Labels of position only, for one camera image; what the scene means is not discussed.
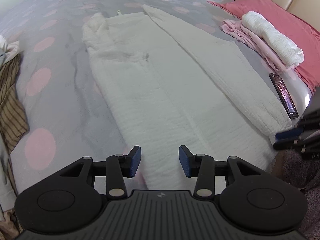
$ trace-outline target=logo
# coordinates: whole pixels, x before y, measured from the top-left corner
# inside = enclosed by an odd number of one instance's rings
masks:
[[[157,197],[159,197],[159,198],[163,198],[163,197],[165,197],[166,196],[166,194],[164,194],[164,193],[159,193],[158,195],[157,195]]]

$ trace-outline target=blue gripper pad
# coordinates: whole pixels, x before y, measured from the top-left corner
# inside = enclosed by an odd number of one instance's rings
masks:
[[[188,177],[191,178],[191,171],[190,171],[190,166],[189,166],[189,158],[182,149],[182,147],[179,147],[179,161],[181,163],[181,166],[183,168],[184,174]]]
[[[141,147],[139,147],[139,149],[136,151],[136,153],[131,159],[130,176],[132,178],[136,175],[140,161],[141,161]]]
[[[303,133],[302,128],[294,128],[288,131],[280,132],[276,134],[276,140],[287,139],[291,137],[297,137]]]

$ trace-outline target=gray fleece blanket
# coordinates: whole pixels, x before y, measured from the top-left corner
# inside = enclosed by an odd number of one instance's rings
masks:
[[[302,160],[299,153],[288,150],[284,154],[283,176],[304,192],[308,202],[300,231],[309,240],[320,240],[320,160]]]

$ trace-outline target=bed sheet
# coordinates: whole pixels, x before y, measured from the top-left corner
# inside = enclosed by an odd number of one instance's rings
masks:
[[[147,4],[216,37],[235,41],[219,29],[224,19],[235,18],[206,1],[27,0],[2,19],[0,33],[9,42],[19,40],[23,51],[17,93],[30,126],[29,133],[11,153],[18,192],[83,156],[102,161],[129,150],[94,83],[82,41],[82,25],[96,12],[113,17],[118,10],[122,14],[142,12],[141,6]],[[264,60],[244,44],[236,44],[277,96]],[[284,77],[302,113],[310,91],[294,72]],[[129,190],[145,188],[140,173],[126,184]],[[103,193],[104,180],[97,179],[95,188]]]

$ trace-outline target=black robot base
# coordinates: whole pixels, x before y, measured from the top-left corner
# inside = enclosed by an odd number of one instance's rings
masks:
[[[19,240],[151,239],[305,239],[297,231],[307,211],[304,195],[252,164],[230,156],[215,161],[179,148],[188,190],[134,190],[124,177],[135,176],[141,148],[113,155],[105,162],[83,157],[23,191],[15,210],[25,231]],[[106,177],[106,195],[94,188]],[[214,193],[214,177],[225,176],[226,189]]]

